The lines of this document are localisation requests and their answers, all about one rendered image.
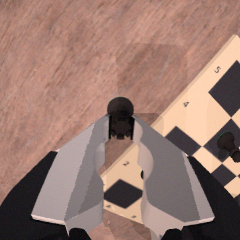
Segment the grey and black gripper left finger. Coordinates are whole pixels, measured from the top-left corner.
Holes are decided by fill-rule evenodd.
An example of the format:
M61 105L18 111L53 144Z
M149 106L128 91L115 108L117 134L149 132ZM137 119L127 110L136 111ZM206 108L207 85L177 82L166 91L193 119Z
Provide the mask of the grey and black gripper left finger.
M0 205L0 240L69 240L70 229L88 234L102 223L104 182L97 172L111 121L105 114L50 151L13 187Z

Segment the black and cream chessboard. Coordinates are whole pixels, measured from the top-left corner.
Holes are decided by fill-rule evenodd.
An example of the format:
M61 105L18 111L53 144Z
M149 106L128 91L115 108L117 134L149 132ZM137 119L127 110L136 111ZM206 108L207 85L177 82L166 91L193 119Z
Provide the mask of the black and cream chessboard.
M240 149L240 38L232 35L212 60L151 124L162 136L195 158L240 206L240 162L217 145L231 132ZM133 143L100 177L104 209L141 224L143 180Z

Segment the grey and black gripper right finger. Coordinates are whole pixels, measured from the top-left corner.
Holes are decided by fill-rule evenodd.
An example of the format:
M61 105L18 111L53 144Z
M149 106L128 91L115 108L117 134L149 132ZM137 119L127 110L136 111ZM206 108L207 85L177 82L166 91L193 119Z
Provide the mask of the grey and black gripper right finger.
M129 119L144 171L141 218L151 239L177 228L182 240L240 240L240 206L226 188L142 119Z

